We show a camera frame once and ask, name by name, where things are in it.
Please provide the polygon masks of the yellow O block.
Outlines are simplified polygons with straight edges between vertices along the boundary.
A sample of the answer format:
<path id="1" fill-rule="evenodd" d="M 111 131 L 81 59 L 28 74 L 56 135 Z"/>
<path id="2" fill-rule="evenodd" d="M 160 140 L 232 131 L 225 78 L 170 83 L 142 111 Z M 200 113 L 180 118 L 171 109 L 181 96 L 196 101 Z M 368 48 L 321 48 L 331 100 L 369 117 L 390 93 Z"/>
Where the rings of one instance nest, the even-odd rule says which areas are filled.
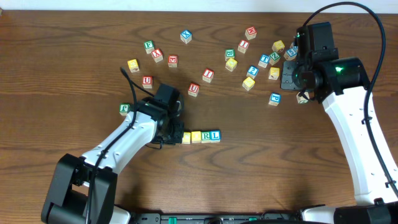
<path id="1" fill-rule="evenodd" d="M 192 144 L 201 143 L 201 131 L 191 132 L 191 142 Z"/>

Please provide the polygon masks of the blue L block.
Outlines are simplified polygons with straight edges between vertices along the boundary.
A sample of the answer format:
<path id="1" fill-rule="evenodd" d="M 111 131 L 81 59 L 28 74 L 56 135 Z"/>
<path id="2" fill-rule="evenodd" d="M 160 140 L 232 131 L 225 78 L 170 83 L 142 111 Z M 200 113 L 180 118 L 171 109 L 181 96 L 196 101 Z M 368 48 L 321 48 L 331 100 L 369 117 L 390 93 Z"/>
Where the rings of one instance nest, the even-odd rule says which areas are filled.
<path id="1" fill-rule="evenodd" d="M 211 142 L 220 142 L 221 141 L 220 130 L 210 131 L 210 141 Z"/>

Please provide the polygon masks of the yellow C block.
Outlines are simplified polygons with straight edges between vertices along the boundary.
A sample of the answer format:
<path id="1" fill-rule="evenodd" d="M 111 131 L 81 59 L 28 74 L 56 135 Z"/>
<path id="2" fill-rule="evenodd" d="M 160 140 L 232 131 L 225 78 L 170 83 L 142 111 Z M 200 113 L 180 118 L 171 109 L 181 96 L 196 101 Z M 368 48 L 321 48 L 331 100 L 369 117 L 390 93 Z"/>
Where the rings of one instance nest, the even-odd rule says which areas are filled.
<path id="1" fill-rule="evenodd" d="M 182 138 L 182 144 L 190 144 L 191 143 L 191 132 L 184 132 Z"/>

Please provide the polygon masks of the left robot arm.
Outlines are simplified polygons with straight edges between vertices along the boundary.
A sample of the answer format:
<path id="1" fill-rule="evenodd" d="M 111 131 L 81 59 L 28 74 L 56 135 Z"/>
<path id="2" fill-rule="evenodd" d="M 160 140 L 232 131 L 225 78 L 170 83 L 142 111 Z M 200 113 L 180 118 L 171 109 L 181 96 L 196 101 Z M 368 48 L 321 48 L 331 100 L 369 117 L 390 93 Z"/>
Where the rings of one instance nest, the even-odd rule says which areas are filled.
<path id="1" fill-rule="evenodd" d="M 102 143 L 80 157 L 65 154 L 57 162 L 42 222 L 129 223 L 131 213 L 114 203 L 118 176 L 145 145 L 182 142 L 182 109 L 180 92 L 161 84 L 153 97 L 134 104 Z"/>

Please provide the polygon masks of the green R block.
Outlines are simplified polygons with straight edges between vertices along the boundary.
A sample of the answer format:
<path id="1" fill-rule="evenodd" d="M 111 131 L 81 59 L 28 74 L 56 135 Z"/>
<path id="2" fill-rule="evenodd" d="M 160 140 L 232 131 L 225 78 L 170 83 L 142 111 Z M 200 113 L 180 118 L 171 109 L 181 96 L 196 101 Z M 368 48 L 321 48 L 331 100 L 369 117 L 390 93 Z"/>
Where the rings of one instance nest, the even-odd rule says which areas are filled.
<path id="1" fill-rule="evenodd" d="M 201 143 L 211 142 L 211 132 L 210 131 L 202 131 L 201 132 Z"/>

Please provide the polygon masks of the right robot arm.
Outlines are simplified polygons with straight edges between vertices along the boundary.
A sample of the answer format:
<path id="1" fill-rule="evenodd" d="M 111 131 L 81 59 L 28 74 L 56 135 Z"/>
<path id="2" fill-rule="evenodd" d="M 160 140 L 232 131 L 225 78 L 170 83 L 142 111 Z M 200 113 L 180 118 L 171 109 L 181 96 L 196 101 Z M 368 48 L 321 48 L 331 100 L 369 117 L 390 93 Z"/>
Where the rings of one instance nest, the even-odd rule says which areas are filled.
<path id="1" fill-rule="evenodd" d="M 295 61 L 284 63 L 283 73 L 300 96 L 313 92 L 330 117 L 351 172 L 356 205 L 316 205 L 299 212 L 306 223 L 397 223 L 397 166 L 367 96 L 369 78 L 359 58 L 340 58 L 331 24 L 323 22 L 297 29 Z"/>

